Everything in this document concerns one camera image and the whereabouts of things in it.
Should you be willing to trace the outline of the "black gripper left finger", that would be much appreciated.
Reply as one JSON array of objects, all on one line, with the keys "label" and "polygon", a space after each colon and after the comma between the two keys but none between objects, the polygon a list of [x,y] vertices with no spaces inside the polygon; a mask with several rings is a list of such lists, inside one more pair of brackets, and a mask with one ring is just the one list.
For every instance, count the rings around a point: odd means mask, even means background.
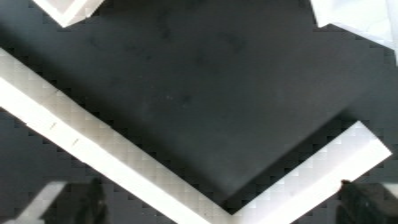
[{"label": "black gripper left finger", "polygon": [[109,224],[100,179],[47,184],[17,218],[17,224]]}]

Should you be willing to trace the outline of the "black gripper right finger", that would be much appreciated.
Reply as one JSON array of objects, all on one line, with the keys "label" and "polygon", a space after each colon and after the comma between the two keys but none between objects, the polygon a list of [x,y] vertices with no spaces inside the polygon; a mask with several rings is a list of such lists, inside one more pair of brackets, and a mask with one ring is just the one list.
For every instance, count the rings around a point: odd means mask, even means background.
[{"label": "black gripper right finger", "polygon": [[398,183],[342,182],[338,224],[398,224]]}]

